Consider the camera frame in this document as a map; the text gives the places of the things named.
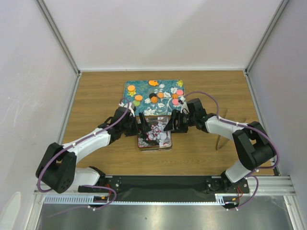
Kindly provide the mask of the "orange round cookie top-left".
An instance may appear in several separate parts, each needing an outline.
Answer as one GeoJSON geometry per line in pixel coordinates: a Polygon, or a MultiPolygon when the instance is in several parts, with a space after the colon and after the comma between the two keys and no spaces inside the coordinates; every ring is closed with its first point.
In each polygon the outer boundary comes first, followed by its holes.
{"type": "Polygon", "coordinates": [[[127,87],[127,89],[128,89],[129,92],[133,92],[135,90],[135,86],[134,85],[129,85],[127,87]]]}

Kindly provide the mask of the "gold cookie tin box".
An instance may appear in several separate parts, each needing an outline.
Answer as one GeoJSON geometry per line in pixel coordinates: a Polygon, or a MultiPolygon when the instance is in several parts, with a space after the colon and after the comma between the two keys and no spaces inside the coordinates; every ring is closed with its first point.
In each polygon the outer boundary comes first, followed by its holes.
{"type": "Polygon", "coordinates": [[[165,151],[165,150],[171,150],[172,147],[166,147],[166,148],[139,148],[141,152],[152,152],[152,151],[165,151]]]}

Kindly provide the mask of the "orange round cookie centre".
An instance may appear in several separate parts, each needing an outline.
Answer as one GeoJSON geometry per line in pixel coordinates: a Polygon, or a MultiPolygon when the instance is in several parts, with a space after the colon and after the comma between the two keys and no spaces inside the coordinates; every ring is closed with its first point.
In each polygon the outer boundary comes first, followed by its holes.
{"type": "Polygon", "coordinates": [[[157,94],[157,97],[160,98],[160,99],[164,98],[164,93],[163,92],[159,92],[157,94]]]}

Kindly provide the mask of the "pink round cookie right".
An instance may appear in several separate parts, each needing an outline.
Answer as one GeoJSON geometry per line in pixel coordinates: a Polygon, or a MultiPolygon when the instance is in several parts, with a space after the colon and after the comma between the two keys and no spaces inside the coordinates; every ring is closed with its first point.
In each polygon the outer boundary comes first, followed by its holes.
{"type": "Polygon", "coordinates": [[[179,96],[181,96],[181,95],[184,94],[184,92],[183,92],[182,90],[179,89],[179,90],[176,91],[176,94],[179,95],[179,96]]]}

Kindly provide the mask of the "black round cookie centre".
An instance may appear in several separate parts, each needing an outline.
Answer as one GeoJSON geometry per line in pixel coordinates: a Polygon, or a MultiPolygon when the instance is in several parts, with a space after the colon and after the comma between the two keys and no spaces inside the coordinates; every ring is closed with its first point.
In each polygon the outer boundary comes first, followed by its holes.
{"type": "Polygon", "coordinates": [[[149,94],[149,98],[150,98],[150,99],[153,98],[153,97],[157,97],[156,93],[151,93],[151,94],[149,94]]]}

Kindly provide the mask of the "aluminium frame post right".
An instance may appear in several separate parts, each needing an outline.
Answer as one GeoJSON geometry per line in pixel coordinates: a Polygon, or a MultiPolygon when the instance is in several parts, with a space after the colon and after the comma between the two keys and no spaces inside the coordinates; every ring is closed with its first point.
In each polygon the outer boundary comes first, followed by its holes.
{"type": "Polygon", "coordinates": [[[245,73],[248,74],[252,67],[254,66],[256,60],[258,59],[260,53],[262,52],[263,48],[265,47],[266,43],[268,42],[272,32],[274,31],[280,17],[282,16],[283,12],[285,11],[287,5],[289,4],[290,0],[282,0],[280,4],[277,7],[277,10],[275,11],[267,29],[265,30],[265,33],[263,34],[255,52],[253,53],[250,61],[248,62],[245,73]]]}

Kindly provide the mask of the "orange waffle cookie centre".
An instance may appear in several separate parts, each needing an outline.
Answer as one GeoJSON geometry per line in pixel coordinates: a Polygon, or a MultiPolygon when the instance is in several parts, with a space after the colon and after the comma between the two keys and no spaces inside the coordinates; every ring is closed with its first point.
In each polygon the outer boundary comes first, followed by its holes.
{"type": "Polygon", "coordinates": [[[158,98],[156,97],[156,96],[153,96],[152,98],[151,98],[151,102],[152,103],[158,103],[158,98]]]}

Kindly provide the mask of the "aluminium frame post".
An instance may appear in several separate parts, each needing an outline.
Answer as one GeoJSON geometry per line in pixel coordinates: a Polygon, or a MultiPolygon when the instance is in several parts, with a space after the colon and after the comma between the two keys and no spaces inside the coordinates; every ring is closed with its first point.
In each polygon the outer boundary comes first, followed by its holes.
{"type": "Polygon", "coordinates": [[[263,34],[255,52],[253,53],[250,61],[248,62],[245,73],[248,74],[252,67],[254,66],[256,60],[258,59],[260,53],[262,52],[263,48],[265,47],[266,43],[268,42],[272,32],[274,31],[280,17],[282,16],[283,12],[285,11],[287,5],[289,4],[290,0],[282,0],[280,4],[277,7],[277,10],[275,11],[267,29],[265,30],[265,33],[263,34]]]}
{"type": "Polygon", "coordinates": [[[73,69],[74,73],[76,74],[77,77],[80,76],[81,71],[79,70],[79,68],[77,67],[77,64],[66,44],[66,42],[64,41],[64,38],[53,18],[53,16],[51,15],[50,10],[48,9],[48,6],[46,5],[44,0],[34,0],[34,2],[37,4],[39,10],[41,11],[45,21],[47,22],[52,34],[54,35],[58,45],[60,46],[64,56],[66,57],[69,65],[71,66],[71,68],[73,69]]]}

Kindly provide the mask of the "teal floral serving tray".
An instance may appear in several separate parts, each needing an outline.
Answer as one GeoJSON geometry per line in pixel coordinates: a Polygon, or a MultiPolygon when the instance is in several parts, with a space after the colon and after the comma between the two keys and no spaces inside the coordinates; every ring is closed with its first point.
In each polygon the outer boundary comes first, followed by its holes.
{"type": "Polygon", "coordinates": [[[179,97],[184,96],[185,89],[184,83],[182,80],[156,80],[158,81],[158,86],[150,86],[150,80],[130,80],[125,83],[123,97],[127,98],[131,103],[135,101],[136,95],[141,95],[143,100],[140,101],[139,106],[135,106],[135,114],[143,112],[145,116],[154,116],[154,115],[171,115],[173,110],[180,110],[181,106],[173,105],[173,99],[179,99],[179,97]],[[135,90],[129,92],[127,87],[129,85],[134,85],[135,90]],[[176,94],[177,90],[182,90],[183,95],[179,96],[176,94]],[[159,92],[164,93],[164,98],[158,98],[158,103],[152,103],[149,98],[149,94],[159,92]]]}

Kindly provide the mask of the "pink round cookie lower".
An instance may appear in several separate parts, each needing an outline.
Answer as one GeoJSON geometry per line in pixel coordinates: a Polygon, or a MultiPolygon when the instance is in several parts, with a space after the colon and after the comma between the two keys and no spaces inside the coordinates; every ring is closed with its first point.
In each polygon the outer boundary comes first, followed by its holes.
{"type": "Polygon", "coordinates": [[[173,105],[179,105],[178,99],[176,99],[176,98],[173,99],[173,100],[172,100],[172,104],[173,104],[173,105]]]}

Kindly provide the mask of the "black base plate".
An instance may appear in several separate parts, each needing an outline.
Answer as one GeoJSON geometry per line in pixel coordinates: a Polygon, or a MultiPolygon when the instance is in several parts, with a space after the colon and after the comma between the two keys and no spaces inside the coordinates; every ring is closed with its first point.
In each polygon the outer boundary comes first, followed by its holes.
{"type": "Polygon", "coordinates": [[[220,176],[113,175],[99,178],[97,186],[108,185],[121,202],[211,202],[216,194],[249,193],[246,179],[226,185],[220,176]]]}

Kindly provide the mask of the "orange round cookie left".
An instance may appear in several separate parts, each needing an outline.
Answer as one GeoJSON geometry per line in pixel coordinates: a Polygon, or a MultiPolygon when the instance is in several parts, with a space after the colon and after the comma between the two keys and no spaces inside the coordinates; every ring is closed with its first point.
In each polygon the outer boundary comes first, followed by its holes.
{"type": "Polygon", "coordinates": [[[141,95],[136,95],[135,100],[140,102],[143,100],[143,97],[141,95]]]}

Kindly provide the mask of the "orange fish cookie top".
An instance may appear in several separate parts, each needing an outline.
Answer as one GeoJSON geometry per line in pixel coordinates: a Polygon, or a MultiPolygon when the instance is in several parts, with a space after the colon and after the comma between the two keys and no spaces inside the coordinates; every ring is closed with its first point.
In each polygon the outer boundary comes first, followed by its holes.
{"type": "Polygon", "coordinates": [[[150,80],[148,83],[149,83],[150,86],[153,86],[153,87],[159,85],[158,81],[156,81],[156,80],[150,80]]]}

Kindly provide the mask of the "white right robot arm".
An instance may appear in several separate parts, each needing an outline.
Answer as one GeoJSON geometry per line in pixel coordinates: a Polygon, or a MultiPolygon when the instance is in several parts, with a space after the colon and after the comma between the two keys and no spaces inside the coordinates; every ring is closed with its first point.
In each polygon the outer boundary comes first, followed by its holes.
{"type": "Polygon", "coordinates": [[[235,144],[238,160],[221,173],[221,189],[231,193],[247,175],[277,155],[276,147],[259,122],[237,123],[206,113],[200,99],[183,103],[183,108],[173,110],[164,131],[186,133],[196,127],[205,133],[216,134],[235,144]]]}

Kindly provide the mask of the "gold tin lid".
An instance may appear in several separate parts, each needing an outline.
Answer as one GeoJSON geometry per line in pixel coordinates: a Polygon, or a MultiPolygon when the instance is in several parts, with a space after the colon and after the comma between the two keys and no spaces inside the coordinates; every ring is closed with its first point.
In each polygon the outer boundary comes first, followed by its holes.
{"type": "Polygon", "coordinates": [[[146,116],[150,132],[138,133],[138,148],[166,148],[172,146],[170,131],[164,131],[168,116],[146,116]]]}

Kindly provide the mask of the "pink round cookie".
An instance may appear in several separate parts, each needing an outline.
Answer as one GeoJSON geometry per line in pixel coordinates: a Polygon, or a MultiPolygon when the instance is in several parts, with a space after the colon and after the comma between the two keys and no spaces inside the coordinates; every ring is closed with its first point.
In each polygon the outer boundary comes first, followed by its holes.
{"type": "Polygon", "coordinates": [[[172,104],[173,104],[173,105],[179,105],[178,99],[176,99],[176,98],[173,99],[173,100],[172,100],[172,104]]]}
{"type": "Polygon", "coordinates": [[[179,96],[181,96],[181,95],[184,94],[184,92],[183,92],[182,90],[179,89],[179,90],[176,91],[176,94],[179,95],[179,96]]]}

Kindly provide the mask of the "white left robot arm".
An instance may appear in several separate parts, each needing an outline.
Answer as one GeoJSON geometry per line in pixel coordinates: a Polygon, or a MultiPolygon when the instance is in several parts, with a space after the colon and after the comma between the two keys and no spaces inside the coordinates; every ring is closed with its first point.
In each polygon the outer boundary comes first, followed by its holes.
{"type": "Polygon", "coordinates": [[[139,114],[138,122],[132,109],[119,107],[112,117],[94,131],[67,144],[51,143],[35,173],[38,178],[37,188],[40,192],[66,192],[71,186],[90,187],[95,192],[105,188],[105,175],[95,167],[77,169],[77,163],[95,152],[106,147],[121,135],[135,136],[146,134],[151,130],[143,113],[139,114]]]}

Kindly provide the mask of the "aluminium frame post left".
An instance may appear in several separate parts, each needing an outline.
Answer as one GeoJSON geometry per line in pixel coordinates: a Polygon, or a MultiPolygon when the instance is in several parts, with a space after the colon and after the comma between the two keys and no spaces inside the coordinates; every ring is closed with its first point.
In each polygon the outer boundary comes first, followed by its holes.
{"type": "Polygon", "coordinates": [[[66,57],[69,65],[71,66],[71,68],[73,69],[74,73],[76,74],[77,77],[80,76],[81,71],[79,70],[79,68],[77,67],[77,64],[66,44],[66,42],[64,41],[64,38],[53,18],[53,16],[51,15],[50,10],[48,9],[48,6],[46,5],[44,0],[34,0],[34,2],[37,4],[39,10],[41,11],[45,21],[47,22],[52,34],[54,35],[58,45],[60,46],[64,56],[66,57]]]}

